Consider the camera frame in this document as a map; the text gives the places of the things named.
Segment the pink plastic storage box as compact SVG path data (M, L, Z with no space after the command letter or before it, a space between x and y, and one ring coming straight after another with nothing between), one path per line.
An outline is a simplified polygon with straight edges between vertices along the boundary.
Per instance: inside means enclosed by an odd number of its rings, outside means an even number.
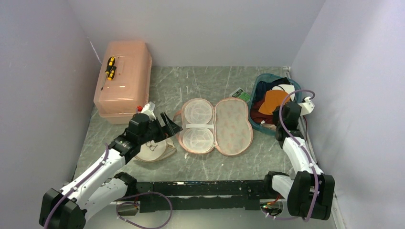
M107 61L115 57L117 67L112 81L105 79ZM149 101L152 57L143 41L112 41L102 61L94 95L94 104L101 118L112 125L126 124L138 106Z

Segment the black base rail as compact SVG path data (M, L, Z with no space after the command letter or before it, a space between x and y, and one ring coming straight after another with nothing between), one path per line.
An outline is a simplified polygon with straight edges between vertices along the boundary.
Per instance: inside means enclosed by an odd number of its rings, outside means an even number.
M260 210L279 194L264 180L137 182L119 201L139 204L141 213L161 210Z

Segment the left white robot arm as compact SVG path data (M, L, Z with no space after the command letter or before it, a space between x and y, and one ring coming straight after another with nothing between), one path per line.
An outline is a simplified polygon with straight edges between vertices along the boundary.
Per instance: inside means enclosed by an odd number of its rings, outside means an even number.
M39 224L45 229L82 229L86 222L110 202L132 200L137 194L137 180L118 172L147 142L161 142L175 136L182 127L165 113L165 125L146 113L130 119L125 131L105 145L102 156L82 175L60 189L49 189L43 196Z

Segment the patterned beige oven mitt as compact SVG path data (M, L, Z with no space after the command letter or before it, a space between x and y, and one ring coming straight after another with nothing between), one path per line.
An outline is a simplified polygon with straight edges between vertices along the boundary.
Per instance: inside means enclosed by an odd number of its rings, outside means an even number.
M222 155L237 156L253 141L247 103L238 98L225 98L216 105L202 98L191 99L173 120L181 123L182 131L176 137L189 153L202 155L217 149Z

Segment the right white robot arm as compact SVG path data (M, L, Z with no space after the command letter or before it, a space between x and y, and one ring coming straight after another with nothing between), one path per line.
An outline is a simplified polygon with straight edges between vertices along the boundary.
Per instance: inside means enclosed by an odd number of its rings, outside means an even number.
M278 194L284 197L288 213L293 217L328 220L335 180L318 167L308 151L304 136L298 129L301 109L298 103L290 101L273 112L277 121L275 137L291 161L294 177L269 172L263 192L269 198Z

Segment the orange black bra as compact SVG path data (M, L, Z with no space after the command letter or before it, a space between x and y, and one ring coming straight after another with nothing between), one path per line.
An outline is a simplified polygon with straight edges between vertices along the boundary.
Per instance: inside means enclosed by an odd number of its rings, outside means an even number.
M264 96L264 101L258 111L264 115L272 115L278 106L291 101L288 93L282 90L269 90Z

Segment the teal plastic basket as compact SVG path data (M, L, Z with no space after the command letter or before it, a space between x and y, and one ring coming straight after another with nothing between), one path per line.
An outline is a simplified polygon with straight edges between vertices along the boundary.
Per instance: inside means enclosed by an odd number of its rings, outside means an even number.
M275 130L263 127L260 124L255 123L252 120L251 116L250 116L250 111L251 111L251 108L252 108L252 106L254 104L253 100L254 100L254 97L256 95L256 88L257 88L257 85L259 84L259 82L261 82L261 81L266 82L266 83L271 83L273 81L276 81L278 79L283 79L283 78L287 78L287 77L281 77L281 76L277 76L277 75L270 74L270 73L260 74L258 77L256 77L256 80L255 80L255 83L254 83L254 86L253 86L253 89L252 89L252 93L251 93L251 99L247 103L247 105L248 105L248 121L250 122L252 128L259 131L259 132L262 132L262 133L264 133L266 135L274 136L275 135ZM292 79L289 79L289 78L287 78L287 80L289 81L289 83L291 85L294 86L295 90L301 89L300 85L296 81L294 81ZM294 101L295 102L301 102L302 101L302 93L301 92L298 92L298 93L295 94Z

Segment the yellow black screwdriver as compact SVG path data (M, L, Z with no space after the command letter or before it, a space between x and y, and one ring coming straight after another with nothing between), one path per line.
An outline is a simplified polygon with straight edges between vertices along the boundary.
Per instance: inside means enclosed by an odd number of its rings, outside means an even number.
M112 70L115 65L115 61L116 59L113 56L108 59L105 73L109 73Z
M105 79L103 81L103 84L101 86L101 90L104 89L106 81L112 81L115 77L115 72L116 72L117 67L116 66L108 66L106 71L105 71Z

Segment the dark red bra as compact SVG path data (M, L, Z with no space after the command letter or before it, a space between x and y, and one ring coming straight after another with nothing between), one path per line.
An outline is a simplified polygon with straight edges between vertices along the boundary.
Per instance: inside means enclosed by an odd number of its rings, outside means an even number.
M259 112L260 106L263 104L263 102L256 102L253 103L251 109L250 109L250 117L253 122L256 124L271 124L273 125L273 115L272 114L263 114Z

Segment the green white small box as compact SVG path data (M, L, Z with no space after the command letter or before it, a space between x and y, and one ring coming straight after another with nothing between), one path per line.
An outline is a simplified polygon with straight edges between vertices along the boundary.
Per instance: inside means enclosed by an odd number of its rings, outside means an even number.
M237 88L235 91L230 93L230 96L244 100L245 102L249 102L251 99L251 95L244 91L242 88Z

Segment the white mesh laundry bag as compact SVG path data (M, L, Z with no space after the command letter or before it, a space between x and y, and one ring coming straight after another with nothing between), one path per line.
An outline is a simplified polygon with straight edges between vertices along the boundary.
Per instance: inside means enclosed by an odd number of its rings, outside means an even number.
M170 138L157 143L150 141L141 146L140 152L135 156L135 159L151 163L166 159L176 152L177 150Z

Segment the navy blue cloth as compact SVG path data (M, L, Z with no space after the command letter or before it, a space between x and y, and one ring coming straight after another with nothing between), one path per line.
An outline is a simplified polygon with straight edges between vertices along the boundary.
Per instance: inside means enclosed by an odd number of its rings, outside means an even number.
M273 87L279 86L281 84L291 85L287 77L277 79L272 82L259 81L254 90L253 103L261 101L267 91L272 90Z

